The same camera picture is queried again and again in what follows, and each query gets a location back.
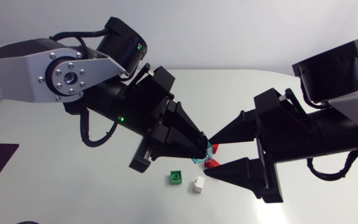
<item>white wall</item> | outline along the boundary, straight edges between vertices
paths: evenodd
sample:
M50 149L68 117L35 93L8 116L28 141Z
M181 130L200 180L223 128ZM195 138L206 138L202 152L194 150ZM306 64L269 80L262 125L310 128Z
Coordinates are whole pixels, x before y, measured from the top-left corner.
M146 40L145 61L168 69L291 75L292 64L358 39L358 0L0 0L0 45L61 31L98 30L110 16ZM89 46L98 42L90 40Z

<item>red lego brick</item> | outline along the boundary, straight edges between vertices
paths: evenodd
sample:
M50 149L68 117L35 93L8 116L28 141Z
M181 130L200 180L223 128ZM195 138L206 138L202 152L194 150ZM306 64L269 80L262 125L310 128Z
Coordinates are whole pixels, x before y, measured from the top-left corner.
M219 144L213 144L212 145L212 153L215 154L216 151L218 150Z
M216 160L212 159L210 161L205 161L204 166L207 168L212 168L212 167L220 166L220 164Z

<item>white table surface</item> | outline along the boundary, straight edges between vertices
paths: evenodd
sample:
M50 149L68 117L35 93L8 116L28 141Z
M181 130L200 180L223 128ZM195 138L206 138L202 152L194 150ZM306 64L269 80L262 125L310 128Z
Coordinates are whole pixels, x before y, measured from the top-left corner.
M207 137L254 108L253 97L292 88L306 111L299 79L256 70L172 70L172 93ZM91 139L112 122L91 113ZM358 160L345 179L314 177L306 161L278 164L284 203L266 204L247 189L206 177L190 159L160 157L145 173L128 168L141 137L118 127L103 146L86 147L79 116L59 103L0 101L0 143L20 147L0 174L0 223L358 223ZM323 172L342 169L347 154L317 158ZM255 142L220 145L222 163L257 157ZM183 183L170 185L171 170Z

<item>screw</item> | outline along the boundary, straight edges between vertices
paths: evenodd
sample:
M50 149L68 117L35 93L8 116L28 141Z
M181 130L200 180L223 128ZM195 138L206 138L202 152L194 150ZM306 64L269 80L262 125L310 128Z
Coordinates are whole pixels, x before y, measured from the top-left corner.
M43 77L38 77L38 82L39 83L44 83L45 79Z

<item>lego stud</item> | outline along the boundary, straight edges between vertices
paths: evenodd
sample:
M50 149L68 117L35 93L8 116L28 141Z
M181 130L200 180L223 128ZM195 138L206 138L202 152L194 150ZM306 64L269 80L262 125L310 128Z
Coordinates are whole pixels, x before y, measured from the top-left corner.
M171 171L171 184L181 184L181 171Z

